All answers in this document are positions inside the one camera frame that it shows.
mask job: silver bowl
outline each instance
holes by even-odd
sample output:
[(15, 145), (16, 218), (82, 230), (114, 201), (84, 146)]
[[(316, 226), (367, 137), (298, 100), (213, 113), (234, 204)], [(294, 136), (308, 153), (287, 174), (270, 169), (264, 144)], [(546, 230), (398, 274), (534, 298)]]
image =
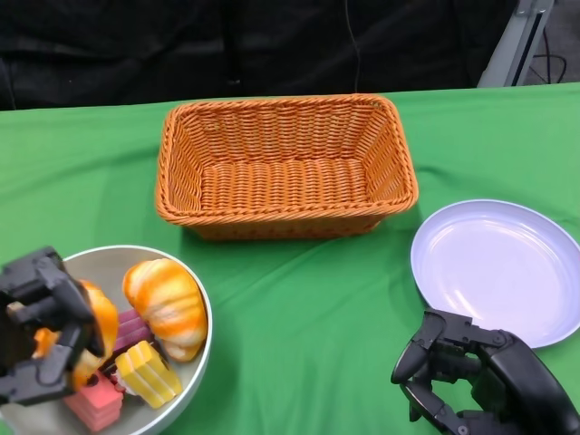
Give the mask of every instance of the silver bowl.
[[(208, 365), (213, 330), (208, 294), (189, 267), (177, 258), (143, 246), (104, 246), (83, 251), (66, 258), (69, 273), (77, 279), (87, 279), (98, 285), (119, 312), (131, 309), (121, 286), (125, 273), (140, 261), (169, 258), (181, 264), (198, 283), (208, 314), (208, 338), (198, 356), (191, 362), (171, 362), (183, 384), (183, 392), (173, 401), (153, 410), (149, 405), (125, 398), (121, 418), (99, 435), (151, 435), (166, 429), (188, 406), (196, 393)], [(31, 407), (8, 404), (2, 414), (16, 435), (79, 435), (90, 434), (62, 401), (51, 401)]]

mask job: bowl rim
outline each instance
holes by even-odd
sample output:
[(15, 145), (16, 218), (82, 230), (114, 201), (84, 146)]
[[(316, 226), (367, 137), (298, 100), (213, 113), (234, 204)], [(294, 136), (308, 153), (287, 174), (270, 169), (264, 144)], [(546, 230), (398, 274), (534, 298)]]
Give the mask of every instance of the bowl rim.
[(172, 401), (171, 404), (169, 405), (169, 407), (162, 412), (155, 420), (151, 421), (149, 424), (147, 424), (146, 426), (143, 426), (142, 428), (140, 428), (139, 430), (135, 430), (134, 432), (132, 432), (130, 435), (141, 435), (144, 433), (148, 433), (149, 430), (152, 430), (153, 428), (155, 428), (155, 426), (157, 426), (159, 423), (161, 423), (161, 421), (163, 419), (165, 419), (166, 417), (168, 417), (181, 403), (182, 400), (184, 400), (188, 394), (189, 391), (194, 387), (194, 385), (200, 381), (200, 376), (201, 374), (204, 372), (205, 367), (208, 364), (208, 358), (209, 358), (209, 349), (211, 347), (211, 340), (212, 340), (212, 336), (213, 336), (213, 315), (211, 313), (211, 304), (209, 303), (209, 297), (208, 297), (208, 293), (206, 292), (205, 287), (203, 286), (203, 284), (201, 283), (201, 280), (198, 278), (198, 276), (196, 275), (196, 273), (191, 270), (191, 268), (189, 268), (188, 265), (186, 265), (185, 263), (183, 263), (181, 260), (179, 260), (178, 258), (172, 256), (171, 254), (168, 254), (167, 252), (163, 252), (159, 249), (155, 249), (153, 247), (147, 247), (147, 246), (140, 246), (140, 245), (108, 245), (108, 246), (99, 246), (99, 247), (94, 247), (91, 249), (86, 249), (82, 252), (73, 254), (71, 256), (66, 257), (63, 261), (65, 262), (65, 266), (66, 266), (66, 262), (69, 260), (73, 260), (79, 256), (84, 256), (87, 254), (92, 254), (93, 252), (98, 252), (98, 251), (105, 251), (105, 250), (113, 250), (113, 249), (140, 249), (143, 251), (149, 251), (152, 252), (154, 254), (158, 254), (160, 256), (164, 256), (170, 260), (175, 261), (176, 263), (180, 264), (183, 268), (185, 268), (185, 270), (187, 270), (189, 272), (189, 274), (193, 277), (193, 279), (196, 280), (196, 283), (198, 284), (199, 287), (199, 291), (201, 292), (201, 295), (203, 297), (203, 302), (204, 305), (206, 306), (206, 316), (208, 318), (208, 335), (206, 337), (206, 341), (203, 345), (203, 353), (201, 354), (201, 359), (199, 360), (199, 366), (196, 369), (195, 373), (193, 374), (193, 376), (191, 377), (191, 380), (188, 382), (188, 385), (183, 389), (183, 392), (179, 395), (179, 397), (176, 398), (176, 400)]

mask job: yellow block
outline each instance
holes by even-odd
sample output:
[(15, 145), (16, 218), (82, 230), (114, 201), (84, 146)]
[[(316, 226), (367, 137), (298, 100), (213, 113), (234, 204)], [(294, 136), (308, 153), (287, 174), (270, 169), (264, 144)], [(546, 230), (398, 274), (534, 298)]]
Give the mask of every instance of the yellow block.
[(146, 341), (115, 359), (119, 375), (151, 408), (157, 409), (183, 391), (178, 375)]

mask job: orange toy fruit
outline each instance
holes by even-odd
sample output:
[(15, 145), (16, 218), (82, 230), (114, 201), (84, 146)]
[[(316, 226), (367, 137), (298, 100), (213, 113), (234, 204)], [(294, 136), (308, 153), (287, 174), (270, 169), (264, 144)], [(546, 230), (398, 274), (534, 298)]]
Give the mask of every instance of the orange toy fruit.
[[(82, 351), (81, 358), (76, 363), (73, 371), (74, 389), (79, 391), (89, 380), (89, 378), (99, 369), (102, 362), (112, 355), (113, 346), (117, 339), (119, 329), (119, 316), (115, 305), (107, 299), (102, 290), (88, 281), (80, 281), (87, 291), (92, 311), (101, 330), (104, 355), (101, 358), (94, 356), (86, 349)], [(36, 331), (34, 339), (38, 342), (36, 352), (33, 357), (43, 357), (49, 353), (51, 347), (58, 340), (58, 333), (54, 333), (47, 328)]]
[(167, 258), (138, 263), (125, 275), (123, 293), (171, 358), (192, 360), (208, 334), (198, 283)]

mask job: yellow toy food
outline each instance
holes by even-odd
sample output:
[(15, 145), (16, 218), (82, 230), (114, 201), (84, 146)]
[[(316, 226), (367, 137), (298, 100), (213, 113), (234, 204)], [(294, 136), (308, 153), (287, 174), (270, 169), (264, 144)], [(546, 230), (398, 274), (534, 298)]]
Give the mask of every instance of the yellow toy food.
[[(117, 339), (119, 329), (119, 317), (115, 305), (107, 299), (107, 296), (96, 285), (81, 281), (81, 284), (87, 291), (92, 311), (97, 320), (97, 325), (101, 330), (102, 344), (105, 354), (98, 358), (86, 349), (82, 351), (81, 358), (74, 367), (72, 373), (74, 378), (74, 389), (79, 391), (89, 378), (97, 371), (102, 362), (109, 359), (112, 355), (113, 346)], [(36, 331), (34, 339), (37, 341), (36, 352), (33, 357), (43, 357), (50, 351), (53, 344), (58, 340), (59, 334), (49, 329), (42, 328)]]
[(123, 293), (170, 357), (193, 359), (208, 334), (208, 318), (187, 270), (167, 258), (138, 263), (125, 275)]
[(139, 342), (115, 360), (122, 382), (157, 409), (183, 389), (178, 375), (153, 347)]

